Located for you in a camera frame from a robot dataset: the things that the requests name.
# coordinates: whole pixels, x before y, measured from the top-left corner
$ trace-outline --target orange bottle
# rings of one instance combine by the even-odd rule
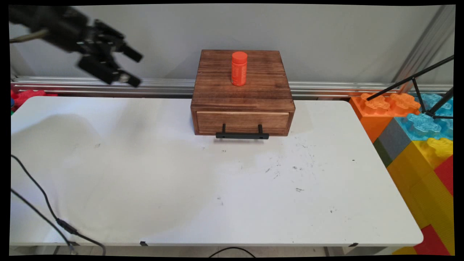
[[[244,52],[232,54],[232,84],[242,86],[246,82],[246,62],[248,55]]]

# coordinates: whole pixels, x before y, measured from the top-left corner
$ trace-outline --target power cord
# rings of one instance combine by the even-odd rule
[[[255,257],[252,253],[248,252],[248,250],[243,249],[243,248],[238,248],[238,247],[223,248],[223,249],[219,250],[218,252],[212,254],[212,255],[209,256],[209,257],[211,258],[211,257],[213,257],[214,255],[219,254],[219,253],[221,253],[222,251],[228,250],[228,249],[238,249],[238,250],[242,250],[242,251],[245,251],[245,252],[247,252],[248,254],[250,254],[252,257]]]
[[[50,213],[52,214],[53,218],[55,219],[55,221],[57,222],[58,225],[60,225],[62,228],[64,228],[66,231],[68,231],[70,234],[73,234],[73,235],[76,235],[78,237],[81,237],[89,242],[92,242],[96,245],[98,245],[99,247],[102,248],[103,250],[103,254],[102,255],[106,255],[106,247],[102,244],[102,243],[99,243],[89,237],[86,237],[85,235],[82,235],[80,234],[77,229],[75,229],[73,226],[71,226],[70,224],[68,224],[66,221],[64,220],[61,220],[59,218],[57,218],[57,216],[55,215],[55,213],[53,212],[52,210],[52,207],[50,206],[50,202],[48,201],[48,197],[47,197],[47,194],[45,193],[45,191],[42,189],[42,187],[37,183],[37,181],[35,181],[35,179],[31,176],[31,174],[29,174],[29,172],[26,170],[26,168],[24,167],[23,163],[13,154],[11,154],[11,157],[14,158],[18,164],[21,166],[21,168],[23,169],[23,171],[27,174],[27,176],[35,183],[35,185],[40,189],[40,191],[42,191],[42,194],[44,195],[45,197],[45,201],[47,202],[47,206],[48,206],[48,209],[50,210]],[[42,218],[44,218],[47,222],[49,222],[49,224],[51,224],[59,233],[60,235],[64,238],[64,240],[66,241],[66,244],[68,244],[68,246],[70,246],[70,250],[71,250],[71,253],[74,251],[74,248],[71,248],[72,245],[67,241],[67,239],[64,237],[64,235],[61,233],[61,231],[59,231],[47,218],[45,218],[45,216],[43,216],[35,207],[33,207],[26,199],[24,199],[23,197],[21,197],[18,193],[16,193],[13,189],[11,189],[11,192],[13,192],[16,196],[18,196],[22,201],[24,201],[29,207],[31,207],[37,214],[39,214],[39,216],[41,216]]]
[[[50,224],[50,226],[52,226],[57,232],[58,234],[64,239],[64,241],[66,242],[66,245],[68,245],[69,247],[69,250],[71,252],[71,254],[75,254],[76,252],[74,251],[74,247],[71,245],[71,243],[66,239],[66,237],[64,236],[64,234],[50,221],[48,220],[48,218],[46,218],[40,211],[38,211],[34,206],[32,206],[32,204],[29,203],[29,201],[27,201],[25,198],[23,198],[23,196],[21,196],[18,192],[14,191],[12,188],[11,189],[11,192],[13,194],[15,194],[20,200],[22,200],[24,203],[26,203],[30,208],[32,208],[35,213],[37,213],[41,218],[43,218],[45,221],[47,221],[47,223]]]

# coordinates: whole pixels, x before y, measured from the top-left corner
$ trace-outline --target wooden box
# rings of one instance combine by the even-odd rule
[[[202,50],[193,91],[196,135],[222,132],[287,136],[295,104],[279,51],[243,51],[248,54],[246,84],[231,83],[234,50]]]

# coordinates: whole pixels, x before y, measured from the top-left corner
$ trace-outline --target orange bottle cap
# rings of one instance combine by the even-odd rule
[[[248,58],[248,55],[244,52],[234,52],[232,54],[232,62],[235,64],[244,64],[246,63],[246,59]]]

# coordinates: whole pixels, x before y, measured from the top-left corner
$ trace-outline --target floor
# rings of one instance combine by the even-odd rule
[[[214,252],[226,248],[221,247],[107,247],[106,255],[112,256],[158,256],[158,257],[209,257]],[[101,255],[99,247],[75,247],[79,255]],[[243,247],[256,257],[310,257],[326,256],[322,247]],[[10,247],[10,255],[14,253],[37,254],[37,247]],[[69,254],[68,247],[58,247],[55,254]],[[239,249],[228,249],[214,257],[251,257]]]

